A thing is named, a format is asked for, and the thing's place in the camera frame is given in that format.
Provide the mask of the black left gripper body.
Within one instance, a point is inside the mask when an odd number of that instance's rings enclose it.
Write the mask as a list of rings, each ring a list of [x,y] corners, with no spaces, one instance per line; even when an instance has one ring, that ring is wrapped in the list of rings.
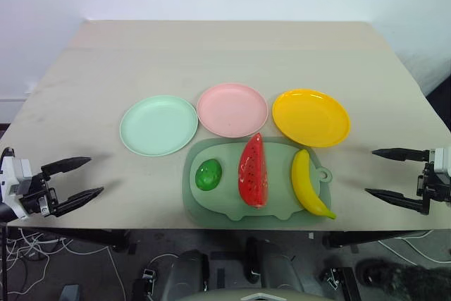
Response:
[[[54,173],[43,170],[32,177],[30,187],[20,198],[20,203],[28,214],[58,217],[58,198],[54,188],[50,188],[48,182]]]

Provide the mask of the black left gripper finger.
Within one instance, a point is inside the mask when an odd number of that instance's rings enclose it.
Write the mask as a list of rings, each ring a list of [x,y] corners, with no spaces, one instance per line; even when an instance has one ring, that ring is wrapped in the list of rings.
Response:
[[[90,190],[84,190],[78,194],[72,195],[65,202],[61,204],[58,203],[54,207],[52,215],[55,217],[60,217],[76,209],[79,209],[80,207],[86,205],[88,202],[97,197],[103,190],[104,188],[100,187]]]
[[[45,180],[49,180],[52,175],[73,171],[91,160],[88,156],[77,156],[55,161],[41,167],[42,175]]]

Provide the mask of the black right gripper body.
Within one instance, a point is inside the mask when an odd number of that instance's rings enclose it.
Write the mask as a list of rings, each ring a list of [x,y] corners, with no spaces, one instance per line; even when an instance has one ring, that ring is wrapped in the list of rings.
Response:
[[[441,201],[441,179],[434,171],[433,162],[426,163],[418,177],[416,194],[421,197],[420,213],[423,215],[429,215],[431,201]]]

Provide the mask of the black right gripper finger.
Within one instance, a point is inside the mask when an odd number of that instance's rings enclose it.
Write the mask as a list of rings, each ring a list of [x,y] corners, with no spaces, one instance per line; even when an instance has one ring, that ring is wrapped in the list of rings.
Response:
[[[384,202],[395,205],[397,207],[402,207],[405,209],[411,209],[419,212],[420,214],[429,213],[429,201],[423,201],[422,199],[410,199],[405,197],[403,194],[398,192],[393,192],[389,190],[378,190],[366,188],[366,192],[377,197]]]
[[[391,159],[395,161],[420,161],[428,162],[430,151],[429,150],[415,150],[405,148],[390,148],[390,149],[377,149],[371,152],[373,155],[383,157],[385,159]]]

